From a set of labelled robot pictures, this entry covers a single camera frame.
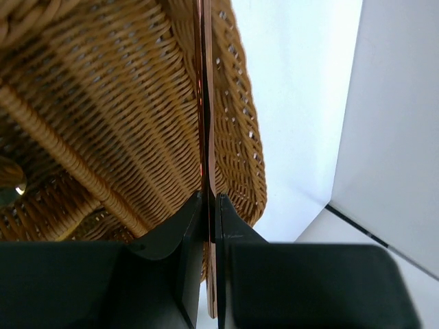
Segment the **woven basket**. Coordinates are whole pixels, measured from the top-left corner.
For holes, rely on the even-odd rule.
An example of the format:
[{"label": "woven basket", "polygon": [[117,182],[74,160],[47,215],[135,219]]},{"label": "woven basket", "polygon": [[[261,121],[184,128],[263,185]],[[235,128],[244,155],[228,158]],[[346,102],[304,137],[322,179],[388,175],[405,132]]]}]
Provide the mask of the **woven basket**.
[{"label": "woven basket", "polygon": [[[192,0],[0,1],[0,156],[26,194],[0,241],[130,242],[200,187]],[[213,1],[217,191],[250,225],[266,187],[229,0]]]}]

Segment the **wicker weave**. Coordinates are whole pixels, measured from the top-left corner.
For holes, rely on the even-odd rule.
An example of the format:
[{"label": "wicker weave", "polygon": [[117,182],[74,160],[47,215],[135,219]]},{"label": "wicker weave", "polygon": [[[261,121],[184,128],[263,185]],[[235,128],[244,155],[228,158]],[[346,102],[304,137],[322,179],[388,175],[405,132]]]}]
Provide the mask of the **wicker weave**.
[{"label": "wicker weave", "polygon": [[[0,1],[0,240],[129,242],[200,187],[192,0]],[[253,225],[261,141],[229,0],[213,1],[216,185]]]}]

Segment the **white surface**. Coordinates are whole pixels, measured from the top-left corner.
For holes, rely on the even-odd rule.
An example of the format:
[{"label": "white surface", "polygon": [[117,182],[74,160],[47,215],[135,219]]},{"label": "white surface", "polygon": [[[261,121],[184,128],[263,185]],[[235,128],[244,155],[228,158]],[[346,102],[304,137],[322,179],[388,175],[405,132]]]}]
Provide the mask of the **white surface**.
[{"label": "white surface", "polygon": [[[327,210],[323,210],[311,225],[300,235],[301,243],[368,243],[372,239],[342,221]],[[399,266],[412,301],[423,322],[424,329],[439,328],[439,282],[430,278],[401,257],[390,253]]]},{"label": "white surface", "polygon": [[[294,241],[329,201],[361,0],[233,0],[258,112],[268,204],[255,229]],[[198,327],[216,328],[201,287]]]},{"label": "white surface", "polygon": [[331,200],[437,276],[438,17],[437,0],[364,1]]}]

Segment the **basket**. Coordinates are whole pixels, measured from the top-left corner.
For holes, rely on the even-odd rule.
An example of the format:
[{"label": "basket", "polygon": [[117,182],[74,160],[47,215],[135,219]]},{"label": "basket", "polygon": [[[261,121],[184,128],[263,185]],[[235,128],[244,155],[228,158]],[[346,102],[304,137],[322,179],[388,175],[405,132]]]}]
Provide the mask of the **basket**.
[{"label": "basket", "polygon": [[[200,187],[191,0],[0,1],[0,156],[27,176],[0,241],[129,243]],[[266,185],[246,59],[214,0],[215,180],[250,225]]]}]

